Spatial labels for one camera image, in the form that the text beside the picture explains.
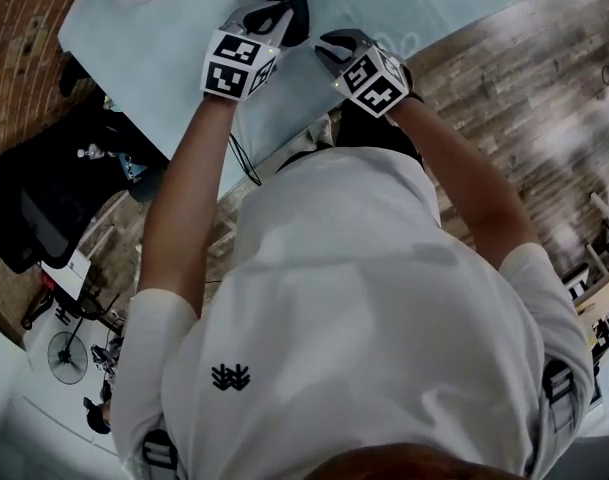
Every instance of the wooden floor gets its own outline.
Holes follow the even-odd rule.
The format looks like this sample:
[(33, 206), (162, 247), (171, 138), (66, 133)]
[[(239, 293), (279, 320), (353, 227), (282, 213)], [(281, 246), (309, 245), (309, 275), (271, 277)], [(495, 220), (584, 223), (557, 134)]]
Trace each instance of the wooden floor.
[[(484, 151), (518, 187), (560, 275), (585, 260), (609, 202), (609, 0), (528, 0), (456, 32), (409, 61), (427, 104)], [(274, 172), (282, 151), (260, 169)], [(220, 204), (209, 249), (206, 299), (228, 268), (244, 183)], [(445, 228), (467, 231), (440, 191)], [(117, 233), (98, 258), (106, 303), (132, 294), (145, 208), (128, 201), (115, 214)], [(19, 319), (36, 289), (36, 272), (19, 278), (0, 263), (0, 326), (21, 333)]]

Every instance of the black office chair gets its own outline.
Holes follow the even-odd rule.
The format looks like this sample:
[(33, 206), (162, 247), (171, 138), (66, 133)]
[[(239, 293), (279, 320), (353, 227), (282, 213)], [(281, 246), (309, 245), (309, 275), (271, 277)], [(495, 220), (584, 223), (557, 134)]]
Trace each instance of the black office chair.
[[(121, 113), (103, 109), (95, 90), (59, 122), (0, 156), (0, 257), (16, 273), (39, 261), (68, 264), (93, 216), (116, 193), (152, 198), (167, 159)], [(130, 179), (124, 155), (96, 160), (96, 144), (148, 169)]]

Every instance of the forearm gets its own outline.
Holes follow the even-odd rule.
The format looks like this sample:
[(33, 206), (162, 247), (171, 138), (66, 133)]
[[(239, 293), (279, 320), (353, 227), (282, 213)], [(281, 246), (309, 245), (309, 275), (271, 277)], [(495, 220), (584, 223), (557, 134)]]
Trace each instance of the forearm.
[(477, 251), (499, 267), (506, 255), (537, 234), (516, 190), (461, 134), (415, 99), (404, 100), (391, 117), (444, 188), (471, 231)]
[(207, 96), (186, 130), (144, 228), (138, 290), (160, 288), (198, 313), (204, 293), (207, 239), (236, 104)]

